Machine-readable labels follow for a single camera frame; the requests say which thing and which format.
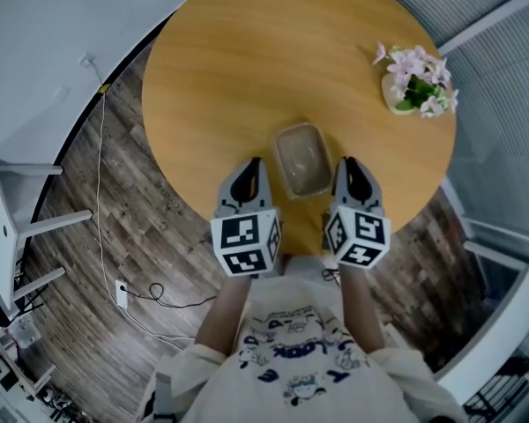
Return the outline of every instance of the wood grain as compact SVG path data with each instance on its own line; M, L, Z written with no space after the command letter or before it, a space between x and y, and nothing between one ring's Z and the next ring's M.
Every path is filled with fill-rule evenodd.
M101 221L106 271L139 293L158 281L165 300L201 301L219 289L222 273L208 242L208 223L178 196L149 149L141 85L149 48L107 95L101 162ZM95 209L101 104L78 133L41 210L41 219ZM22 358L39 377L51 362L53 383L102 423L132 421L147 380L166 345L149 338L111 304L101 272L97 221L35 237L27 273L64 266L35 319L43 339ZM486 317L473 261L442 192L392 236L391 251L369 276L380 313L425 354L433 369L450 359ZM208 305L173 310L130 299L130 313L151 330L194 335Z
M279 131L310 121L333 164L354 155L370 169L399 230L443 179L456 124L451 112L428 121L387 109L384 71L371 65L377 40L438 56L395 0L189 0L163 28L145 74L145 126L163 174L211 219L221 182L262 156L283 250L318 254L330 195L290 200L272 153Z

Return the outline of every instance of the white chair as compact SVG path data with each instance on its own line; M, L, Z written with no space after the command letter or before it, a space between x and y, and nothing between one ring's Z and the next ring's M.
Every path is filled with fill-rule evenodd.
M50 165L0 165L0 172L21 175L58 175L63 172L63 168ZM84 210L70 215L45 219L33 224L18 225L8 209L8 204L4 198L3 187L0 182L0 296L7 308L11 308L11 304L14 301L17 301L64 274L64 268L58 268L14 292L16 254L18 248L23 245L26 238L85 221L91 217L92 212L90 210Z

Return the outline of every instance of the round wooden table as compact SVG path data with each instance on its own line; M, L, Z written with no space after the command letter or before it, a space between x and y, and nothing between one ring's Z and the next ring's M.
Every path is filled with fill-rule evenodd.
M189 0L167 22L145 71L145 129L163 174L206 219L243 161L266 162L284 221L282 250L322 252L330 193L290 200L276 134L313 122L333 165L352 155L377 178L392 231L429 201L452 154L455 118L396 116L373 67L376 41L437 50L395 0Z

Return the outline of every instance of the flower pot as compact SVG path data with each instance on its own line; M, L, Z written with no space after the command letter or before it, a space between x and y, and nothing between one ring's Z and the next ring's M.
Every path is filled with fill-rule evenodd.
M394 91L392 91L391 88L394 86L394 83L394 74L386 74L382 77L382 95L384 96L386 106L394 115L412 114L416 110L416 108L411 108L408 110L401 110L396 108L396 106L404 100L400 99L400 97L398 97L398 95Z

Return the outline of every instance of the sleeve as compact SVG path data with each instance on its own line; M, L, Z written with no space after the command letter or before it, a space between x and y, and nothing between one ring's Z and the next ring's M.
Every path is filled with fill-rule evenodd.
M406 403L420 421L448 417L456 423L467 422L454 396L435 382L419 351L384 348L369 357L401 388Z
M136 421L151 421L155 399L155 376L162 373L170 377L173 413L180 419L196 399L199 391L226 360L221 352L204 345L192 345L175 357L163 356L141 400Z

